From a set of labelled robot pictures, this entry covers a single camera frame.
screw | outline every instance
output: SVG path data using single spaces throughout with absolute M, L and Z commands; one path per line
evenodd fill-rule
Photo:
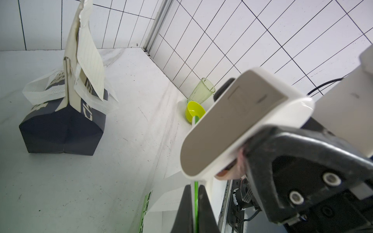
M 289 194 L 289 198 L 293 204 L 301 205 L 304 202 L 304 198 L 302 195 L 297 191 L 291 191 Z
M 327 185 L 332 186 L 332 187 L 336 187 L 342 183 L 342 180 L 340 179 L 340 177 L 331 172 L 325 172 L 323 174 L 323 181 Z

wall tile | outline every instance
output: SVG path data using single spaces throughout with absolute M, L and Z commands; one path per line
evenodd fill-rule
M 226 54 L 254 20 L 255 16 L 241 3 L 214 42 Z
M 17 1 L 0 1 L 0 51 L 25 50 Z
M 140 15 L 148 18 L 152 18 L 154 10 L 159 0 L 144 0 Z
M 348 13 L 363 33 L 373 28 L 373 1 L 364 0 Z
M 109 18 L 108 8 L 93 5 L 90 16 L 90 29 L 93 42 L 97 48 L 102 48 L 107 20 Z
M 129 41 L 128 47 L 135 48 L 140 47 L 142 38 L 145 35 L 145 31 L 148 28 L 150 19 L 139 16 L 135 25 L 134 32 L 132 33 L 131 40 Z
M 229 60 L 235 64 L 265 31 L 266 29 L 256 19 L 226 54 Z
M 192 70 L 189 68 L 189 66 L 184 63 L 181 69 L 178 71 L 176 77 L 172 81 L 177 88 L 180 88 L 181 84 L 188 77 L 191 71 Z
M 203 30 L 206 30 L 223 2 L 224 0 L 203 0 L 201 2 L 193 18 Z
M 125 4 L 126 0 L 113 0 L 112 9 L 123 11 Z
M 61 1 L 20 0 L 27 50 L 61 49 Z
M 360 65 L 359 55 L 369 46 L 370 42 L 364 36 L 359 37 L 321 66 L 314 69 L 308 74 L 308 77 L 316 86 L 329 80 L 342 78 Z
M 78 9 L 79 1 L 62 1 L 62 49 L 65 49 L 75 12 Z
M 343 7 L 343 9 L 346 12 L 351 11 L 360 2 L 361 2 L 361 0 L 338 0 L 338 3 Z
M 219 31 L 227 23 L 229 17 L 232 16 L 233 12 L 240 3 L 241 0 L 230 0 L 223 3 L 223 6 L 217 12 L 211 24 L 206 29 L 206 34 L 209 35 L 211 39 L 215 39 Z
M 189 97 L 194 88 L 199 83 L 200 79 L 195 75 L 195 73 L 192 71 L 184 81 L 184 83 L 180 86 L 180 91 L 185 95 L 185 97 Z
M 194 13 L 196 12 L 198 6 L 201 3 L 201 0 L 179 0 L 181 2 L 181 5 L 185 8 L 185 10 L 193 16 Z
M 370 42 L 373 42 L 373 29 L 367 31 L 365 33 L 365 35 L 368 37 L 368 39 L 370 40 Z
M 184 34 L 192 17 L 184 8 L 179 7 L 170 24 L 169 30 L 166 32 L 164 39 L 175 49 L 182 35 Z
M 107 22 L 105 38 L 103 48 L 114 48 L 115 38 L 118 33 L 120 19 L 122 14 L 126 14 L 120 11 L 111 10 L 109 14 L 109 20 Z
M 283 45 L 329 2 L 330 0 L 297 0 L 271 26 L 269 31 Z
M 110 8 L 112 0 L 93 0 L 93 4 Z
M 294 61 L 307 74 L 361 35 L 360 30 L 346 15 L 294 57 Z
M 218 65 L 207 76 L 207 79 L 215 86 L 232 67 L 233 64 L 228 60 L 228 58 L 223 57 Z
M 208 74 L 214 69 L 214 67 L 223 58 L 224 54 L 219 48 L 212 43 L 207 49 L 206 53 L 203 54 L 200 61 L 194 67 L 194 73 L 201 79 L 206 78 Z
M 321 94 L 321 92 L 317 92 L 316 94 L 314 94 L 311 98 L 316 102 L 317 100 L 319 100 L 323 95 Z
M 164 69 L 167 61 L 170 59 L 172 52 L 173 49 L 171 48 L 171 46 L 168 45 L 165 40 L 163 40 L 153 59 L 157 66 L 161 68 L 161 70 Z
M 261 67 L 270 73 L 276 73 L 281 67 L 287 64 L 291 58 L 286 52 L 280 48 L 273 56 L 271 56 Z
M 275 39 L 268 32 L 265 32 L 235 66 L 241 73 L 250 68 L 260 66 L 279 48 L 280 45 Z
M 154 58 L 154 55 L 159 49 L 159 46 L 161 45 L 163 38 L 158 34 L 154 40 L 153 46 L 150 48 L 149 55 L 151 58 Z
M 140 13 L 144 0 L 126 0 L 124 12 L 138 15 Z
M 174 0 L 170 6 L 170 9 L 166 15 L 166 18 L 163 21 L 162 27 L 159 30 L 159 34 L 161 34 L 162 37 L 166 34 L 168 27 L 170 26 L 170 23 L 175 16 L 176 10 L 179 8 L 180 4 L 178 1 Z
M 151 30 L 151 28 L 153 27 L 153 23 L 154 23 L 154 20 L 151 19 L 151 20 L 149 21 L 148 27 L 146 28 L 145 34 L 144 34 L 144 36 L 143 36 L 143 38 L 142 38 L 141 45 L 140 45 L 141 48 L 144 47 L 144 45 L 145 45 L 145 43 L 146 43 L 146 41 L 147 41 L 147 39 L 148 39 L 148 36 L 149 36 L 150 30 Z
M 312 89 L 315 88 L 315 85 L 313 85 L 307 77 L 304 77 L 296 82 L 293 87 L 298 89 L 298 91 L 302 92 L 303 94 L 307 95 L 308 92 L 312 91 Z
M 186 61 L 203 34 L 203 30 L 192 20 L 181 37 L 175 51 Z
M 127 48 L 137 21 L 137 15 L 123 13 L 114 48 Z
M 284 65 L 279 71 L 275 73 L 275 76 L 281 79 L 288 85 L 293 85 L 299 79 L 304 77 L 304 73 L 301 69 L 294 63 L 294 61 L 289 61 Z
M 179 57 L 177 53 L 173 52 L 166 66 L 164 67 L 163 72 L 172 81 L 183 64 L 184 61 Z
M 200 60 L 202 55 L 206 52 L 208 47 L 211 45 L 212 40 L 208 37 L 206 33 L 204 33 L 198 41 L 196 47 L 193 49 L 192 53 L 189 55 L 186 63 L 190 68 L 194 68 L 197 62 Z
M 230 78 L 237 78 L 238 76 L 240 76 L 240 72 L 236 69 L 236 67 L 232 67 L 232 69 L 230 69 L 228 71 L 227 74 L 224 75 L 224 77 L 215 85 L 215 90 L 219 90 L 219 88 L 221 86 L 223 86 L 223 84 Z
M 294 0 L 277 0 L 271 1 L 262 13 L 258 16 L 258 19 L 262 24 L 269 28 L 278 17 L 294 2 Z
M 269 2 L 270 0 L 244 0 L 244 3 L 256 16 L 260 14 L 260 12 L 266 7 Z
M 346 13 L 336 1 L 329 3 L 319 14 L 292 37 L 283 48 L 291 57 L 295 57 L 302 49 L 335 24 Z

metal frame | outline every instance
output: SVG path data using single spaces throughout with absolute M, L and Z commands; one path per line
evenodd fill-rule
M 174 0 L 163 0 L 159 11 L 157 13 L 157 16 L 154 20 L 153 26 L 150 30 L 150 33 L 147 37 L 147 41 L 144 44 L 144 50 L 149 53 L 150 49 L 152 48 L 154 41 L 156 39 L 156 36 L 158 35 L 159 30 L 161 29 L 163 22 L 168 14 L 168 11 L 170 10 L 171 4 Z

paper bag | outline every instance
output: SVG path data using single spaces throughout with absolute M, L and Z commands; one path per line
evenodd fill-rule
M 89 31 L 92 4 L 85 0 L 78 6 L 63 67 L 23 90 L 35 104 L 19 125 L 30 153 L 93 155 L 105 129 L 106 114 L 118 107 Z

black cable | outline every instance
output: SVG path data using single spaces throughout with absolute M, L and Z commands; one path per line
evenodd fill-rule
M 321 87 L 323 87 L 323 86 L 325 86 L 325 85 L 327 85 L 327 84 L 329 84 L 329 83 L 337 82 L 337 81 L 341 81 L 342 79 L 344 79 L 344 78 L 333 79 L 333 80 L 327 81 L 327 82 L 321 84 L 320 86 L 317 86 L 317 87 L 315 87 L 314 89 L 312 89 L 312 91 L 308 92 L 307 95 L 310 95 L 312 92 L 316 91 L 317 89 L 319 89 L 319 88 L 321 88 Z
M 252 220 L 257 214 L 259 214 L 259 212 L 260 210 L 256 210 L 250 218 L 242 220 L 242 222 L 239 224 L 239 231 L 241 232 L 241 229 L 243 230 L 244 222 Z

